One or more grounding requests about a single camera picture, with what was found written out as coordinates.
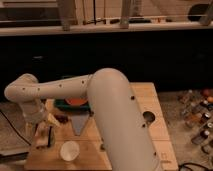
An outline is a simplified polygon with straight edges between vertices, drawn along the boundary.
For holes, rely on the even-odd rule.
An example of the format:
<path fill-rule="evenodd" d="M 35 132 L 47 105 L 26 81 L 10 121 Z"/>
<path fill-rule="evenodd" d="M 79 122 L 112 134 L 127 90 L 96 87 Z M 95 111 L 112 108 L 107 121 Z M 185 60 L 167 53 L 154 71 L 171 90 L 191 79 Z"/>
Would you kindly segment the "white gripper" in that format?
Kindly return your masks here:
<path fill-rule="evenodd" d="M 31 123 L 31 124 L 40 123 L 47 116 L 47 110 L 44 104 L 38 99 L 28 101 L 28 102 L 22 102 L 19 104 L 19 106 L 22 109 L 23 116 L 27 123 Z M 49 133 L 48 133 L 47 147 L 51 147 L 52 129 L 53 127 L 50 126 Z"/>

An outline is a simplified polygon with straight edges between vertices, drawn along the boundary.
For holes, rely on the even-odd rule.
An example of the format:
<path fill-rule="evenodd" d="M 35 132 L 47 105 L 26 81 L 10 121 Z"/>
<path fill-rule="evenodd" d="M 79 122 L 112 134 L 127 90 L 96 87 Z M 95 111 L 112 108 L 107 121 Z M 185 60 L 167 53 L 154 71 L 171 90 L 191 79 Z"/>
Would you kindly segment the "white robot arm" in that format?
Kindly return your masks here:
<path fill-rule="evenodd" d="M 43 99 L 85 98 L 112 171 L 163 171 L 136 96 L 126 76 L 116 69 L 45 83 L 23 74 L 5 88 L 4 95 L 19 104 L 29 123 L 47 118 Z"/>

